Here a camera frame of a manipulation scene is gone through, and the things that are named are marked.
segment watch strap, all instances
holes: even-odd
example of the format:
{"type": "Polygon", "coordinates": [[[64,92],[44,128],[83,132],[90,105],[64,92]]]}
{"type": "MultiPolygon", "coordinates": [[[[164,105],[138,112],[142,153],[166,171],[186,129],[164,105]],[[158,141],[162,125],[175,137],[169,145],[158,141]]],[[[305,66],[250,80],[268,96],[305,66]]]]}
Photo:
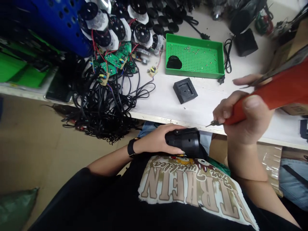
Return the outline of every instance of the watch strap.
{"type": "Polygon", "coordinates": [[[140,139],[140,137],[136,137],[136,138],[130,140],[128,145],[127,145],[127,152],[128,152],[129,157],[131,157],[131,158],[134,158],[134,156],[136,154],[134,149],[133,149],[133,145],[139,139],[140,139]]]}

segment blue plastic crate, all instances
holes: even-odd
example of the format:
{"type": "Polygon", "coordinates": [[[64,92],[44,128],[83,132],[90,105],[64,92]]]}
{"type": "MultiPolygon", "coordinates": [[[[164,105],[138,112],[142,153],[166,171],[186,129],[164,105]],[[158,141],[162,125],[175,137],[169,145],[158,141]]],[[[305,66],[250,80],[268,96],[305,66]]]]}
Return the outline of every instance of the blue plastic crate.
{"type": "Polygon", "coordinates": [[[92,54],[92,43],[77,21],[84,0],[14,0],[14,4],[21,9],[20,22],[57,49],[73,51],[82,57],[92,54]]]}

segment white workbench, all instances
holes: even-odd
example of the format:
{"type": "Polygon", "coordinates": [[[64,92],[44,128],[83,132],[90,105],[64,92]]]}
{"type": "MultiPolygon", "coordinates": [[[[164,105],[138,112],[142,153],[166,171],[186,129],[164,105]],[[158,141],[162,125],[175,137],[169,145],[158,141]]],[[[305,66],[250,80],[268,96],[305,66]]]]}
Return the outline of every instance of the white workbench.
{"type": "MultiPolygon", "coordinates": [[[[200,22],[197,26],[198,30],[208,34],[211,40],[224,43],[226,39],[232,37],[227,23],[225,21],[213,21],[205,7],[196,9],[193,12],[193,17],[200,22]]],[[[200,38],[197,32],[186,22],[183,22],[179,28],[177,35],[200,38]]],[[[166,54],[163,53],[158,73],[154,78],[156,89],[150,93],[149,98],[137,100],[136,107],[130,111],[132,117],[159,123],[175,123],[187,127],[197,127],[199,130],[225,134],[222,126],[205,127],[213,120],[212,111],[222,99],[227,98],[233,91],[240,88],[232,83],[233,79],[250,73],[265,73],[273,57],[274,44],[266,37],[261,37],[256,33],[254,35],[259,49],[247,57],[239,57],[233,45],[230,55],[232,72],[230,74],[226,73],[224,84],[219,85],[215,79],[191,77],[198,97],[182,105],[176,97],[173,84],[187,77],[166,75],[166,54]]],[[[150,81],[146,71],[151,66],[156,66],[158,60],[159,57],[151,56],[151,60],[147,65],[137,63],[141,73],[140,86],[150,81]]],[[[132,77],[131,81],[132,89],[136,88],[138,75],[132,77]]],[[[126,89],[128,90],[128,84],[129,81],[125,80],[124,93],[126,89]]],[[[252,92],[253,89],[247,88],[245,91],[252,92]]],[[[0,93],[38,100],[45,100],[45,92],[46,90],[32,93],[0,86],[0,93]]],[[[308,150],[308,143],[299,134],[300,119],[301,117],[299,116],[290,116],[280,109],[276,110],[268,130],[260,141],[308,150]]]]}

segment perforated tray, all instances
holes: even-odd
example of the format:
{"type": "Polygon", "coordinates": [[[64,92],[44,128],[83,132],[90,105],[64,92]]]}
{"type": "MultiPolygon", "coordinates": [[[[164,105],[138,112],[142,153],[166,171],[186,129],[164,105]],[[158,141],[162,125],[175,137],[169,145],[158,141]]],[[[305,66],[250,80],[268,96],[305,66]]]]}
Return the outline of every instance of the perforated tray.
{"type": "Polygon", "coordinates": [[[167,34],[166,74],[219,79],[225,74],[223,44],[167,34]],[[170,56],[177,56],[181,69],[167,68],[170,56]]]}

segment screwdriver bit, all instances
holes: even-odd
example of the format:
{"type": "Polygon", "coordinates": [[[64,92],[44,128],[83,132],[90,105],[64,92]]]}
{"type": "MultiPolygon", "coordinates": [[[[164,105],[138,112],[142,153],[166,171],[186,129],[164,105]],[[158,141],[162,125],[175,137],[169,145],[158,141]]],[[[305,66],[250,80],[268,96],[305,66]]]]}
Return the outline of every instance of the screwdriver bit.
{"type": "Polygon", "coordinates": [[[212,122],[211,122],[211,124],[210,125],[207,125],[206,127],[208,127],[208,126],[220,126],[220,125],[222,125],[222,124],[220,124],[219,122],[218,122],[218,120],[213,120],[212,122]]]}

